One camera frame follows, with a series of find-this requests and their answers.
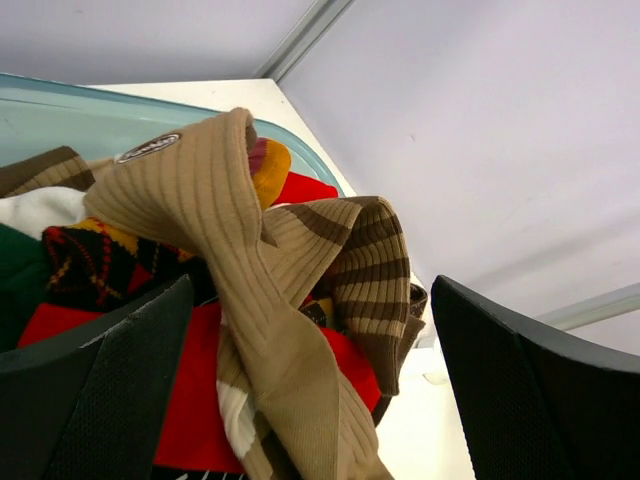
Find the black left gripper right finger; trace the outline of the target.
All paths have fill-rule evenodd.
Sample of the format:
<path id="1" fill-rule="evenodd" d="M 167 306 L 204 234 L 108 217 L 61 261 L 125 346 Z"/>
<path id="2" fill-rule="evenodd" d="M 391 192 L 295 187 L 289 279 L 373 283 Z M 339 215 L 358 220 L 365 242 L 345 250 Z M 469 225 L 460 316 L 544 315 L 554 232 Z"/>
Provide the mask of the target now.
<path id="1" fill-rule="evenodd" d="M 431 307 L 476 478 L 638 478 L 638 356 L 445 276 Z"/>

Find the red sock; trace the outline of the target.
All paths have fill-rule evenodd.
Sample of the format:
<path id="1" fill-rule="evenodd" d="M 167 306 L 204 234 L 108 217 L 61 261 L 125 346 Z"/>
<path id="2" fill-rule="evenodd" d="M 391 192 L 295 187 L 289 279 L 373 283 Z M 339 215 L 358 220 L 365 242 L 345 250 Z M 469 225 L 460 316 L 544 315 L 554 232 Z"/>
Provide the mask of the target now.
<path id="1" fill-rule="evenodd" d="M 61 334 L 98 318 L 99 314 L 41 304 L 29 320 L 17 347 Z M 219 302 L 196 307 L 189 324 L 183 354 L 158 445 L 154 479 L 169 473 L 188 479 L 238 479 L 244 473 L 224 433 L 215 387 L 221 309 Z M 374 371 L 346 335 L 319 327 L 329 342 L 338 366 L 370 412 L 381 398 Z"/>

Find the plain brown sock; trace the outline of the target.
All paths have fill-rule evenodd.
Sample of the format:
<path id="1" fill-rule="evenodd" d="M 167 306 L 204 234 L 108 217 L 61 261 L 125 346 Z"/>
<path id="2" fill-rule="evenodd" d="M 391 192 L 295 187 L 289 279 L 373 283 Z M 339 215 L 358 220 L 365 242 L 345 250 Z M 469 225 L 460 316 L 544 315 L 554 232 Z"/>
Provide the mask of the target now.
<path id="1" fill-rule="evenodd" d="M 143 146 L 87 191 L 87 212 L 203 258 L 222 307 L 217 396 L 252 479 L 385 479 L 369 409 L 301 306 L 327 281 L 381 392 L 398 392 L 410 268 L 380 197 L 264 209 L 249 171 L 256 134 L 236 108 Z"/>

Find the brown striped sock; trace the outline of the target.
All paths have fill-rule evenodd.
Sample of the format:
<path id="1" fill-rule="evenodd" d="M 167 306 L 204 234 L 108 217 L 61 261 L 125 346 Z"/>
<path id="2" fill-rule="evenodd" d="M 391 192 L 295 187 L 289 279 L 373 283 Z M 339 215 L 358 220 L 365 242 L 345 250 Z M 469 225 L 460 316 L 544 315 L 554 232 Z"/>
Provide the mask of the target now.
<path id="1" fill-rule="evenodd" d="M 327 282 L 338 330 L 395 396 L 422 328 L 410 314 L 400 223 L 379 197 L 325 199 L 212 218 L 199 245 L 220 296 L 217 389 L 227 437 L 247 473 L 292 462 L 306 479 L 380 477 L 374 420 L 301 309 Z"/>

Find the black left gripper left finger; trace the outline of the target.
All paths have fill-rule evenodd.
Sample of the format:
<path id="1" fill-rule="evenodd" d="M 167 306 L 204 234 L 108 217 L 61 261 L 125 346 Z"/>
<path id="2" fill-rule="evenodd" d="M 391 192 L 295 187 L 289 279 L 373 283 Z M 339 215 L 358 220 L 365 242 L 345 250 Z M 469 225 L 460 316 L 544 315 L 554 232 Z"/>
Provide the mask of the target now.
<path id="1" fill-rule="evenodd" d="M 148 478 L 193 295 L 182 276 L 81 326 L 2 353 L 2 478 Z"/>

